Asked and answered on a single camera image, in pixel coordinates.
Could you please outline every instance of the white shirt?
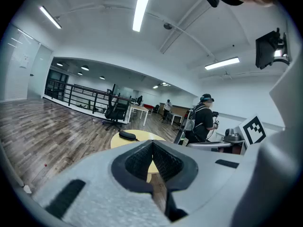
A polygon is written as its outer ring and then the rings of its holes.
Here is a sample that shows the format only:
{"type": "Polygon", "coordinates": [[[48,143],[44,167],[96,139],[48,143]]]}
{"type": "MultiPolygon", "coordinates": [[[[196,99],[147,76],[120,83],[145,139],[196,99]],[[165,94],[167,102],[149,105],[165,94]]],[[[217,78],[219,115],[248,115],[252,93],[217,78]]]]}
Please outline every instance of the white shirt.
{"type": "Polygon", "coordinates": [[[164,109],[166,109],[166,110],[168,110],[168,111],[170,111],[171,107],[172,107],[171,102],[166,103],[166,104],[164,105],[164,109]]]}

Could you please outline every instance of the person standing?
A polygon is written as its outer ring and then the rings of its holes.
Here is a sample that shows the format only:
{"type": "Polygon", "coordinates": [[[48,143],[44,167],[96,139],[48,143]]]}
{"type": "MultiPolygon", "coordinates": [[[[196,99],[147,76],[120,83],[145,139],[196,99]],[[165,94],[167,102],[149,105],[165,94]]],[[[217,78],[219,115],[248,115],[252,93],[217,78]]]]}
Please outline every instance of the person standing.
{"type": "Polygon", "coordinates": [[[214,99],[210,94],[203,94],[200,102],[195,107],[196,118],[192,131],[186,131],[185,137],[188,143],[205,142],[209,131],[216,130],[218,125],[213,122],[213,112],[210,107],[213,106],[214,99]]]}
{"type": "Polygon", "coordinates": [[[170,102],[170,100],[167,100],[167,103],[164,105],[163,107],[163,117],[162,117],[162,121],[164,121],[167,117],[167,114],[170,112],[170,109],[172,108],[172,104],[170,102]]]}
{"type": "Polygon", "coordinates": [[[142,95],[140,97],[138,97],[138,99],[137,99],[137,103],[139,106],[141,105],[142,99],[143,99],[142,95]]]}

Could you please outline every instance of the round table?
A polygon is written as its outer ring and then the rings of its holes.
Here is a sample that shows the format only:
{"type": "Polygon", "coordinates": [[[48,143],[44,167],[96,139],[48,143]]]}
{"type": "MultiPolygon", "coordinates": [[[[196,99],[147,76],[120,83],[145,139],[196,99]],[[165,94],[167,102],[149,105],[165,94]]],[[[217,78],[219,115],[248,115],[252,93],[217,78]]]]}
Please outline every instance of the round table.
{"type": "MultiPolygon", "coordinates": [[[[155,135],[153,133],[149,133],[146,131],[140,131],[140,130],[125,130],[125,132],[127,133],[131,133],[131,134],[135,134],[137,139],[139,141],[143,141],[143,140],[165,140],[163,138],[161,138],[158,135],[155,135]]],[[[131,144],[134,143],[135,141],[129,141],[129,140],[125,140],[121,137],[119,137],[119,133],[115,134],[111,141],[110,141],[110,147],[111,148],[116,148],[119,146],[123,146],[123,145],[127,145],[127,144],[131,144]]],[[[151,162],[150,167],[148,168],[148,174],[147,174],[147,182],[149,183],[151,178],[152,178],[152,174],[154,173],[159,173],[156,165],[154,164],[154,162],[151,162]]]]}

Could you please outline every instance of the black cap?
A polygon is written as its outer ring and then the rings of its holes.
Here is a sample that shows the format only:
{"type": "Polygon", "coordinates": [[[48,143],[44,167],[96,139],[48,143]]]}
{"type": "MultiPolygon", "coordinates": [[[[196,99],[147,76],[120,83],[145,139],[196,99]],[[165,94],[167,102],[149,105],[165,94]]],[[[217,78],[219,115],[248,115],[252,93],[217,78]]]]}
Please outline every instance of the black cap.
{"type": "Polygon", "coordinates": [[[214,102],[214,99],[208,93],[205,93],[205,94],[202,95],[202,97],[200,97],[201,102],[208,101],[209,99],[211,99],[214,102]]]}

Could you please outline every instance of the wooden floor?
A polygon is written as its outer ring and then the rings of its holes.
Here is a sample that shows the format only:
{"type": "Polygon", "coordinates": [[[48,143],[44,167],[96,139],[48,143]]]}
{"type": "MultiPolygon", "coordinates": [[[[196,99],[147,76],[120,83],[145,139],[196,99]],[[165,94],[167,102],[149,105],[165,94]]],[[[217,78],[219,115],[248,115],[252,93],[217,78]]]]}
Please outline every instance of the wooden floor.
{"type": "MultiPolygon", "coordinates": [[[[177,134],[173,129],[177,125],[161,123],[160,119],[159,114],[148,115],[143,126],[140,113],[132,114],[131,123],[122,129],[148,131],[173,142],[177,134]]],[[[105,131],[107,126],[100,119],[47,99],[0,104],[0,140],[17,174],[32,192],[74,162],[110,149],[117,129],[105,131]]],[[[163,190],[160,176],[153,175],[151,183],[160,194],[163,190]]]]}

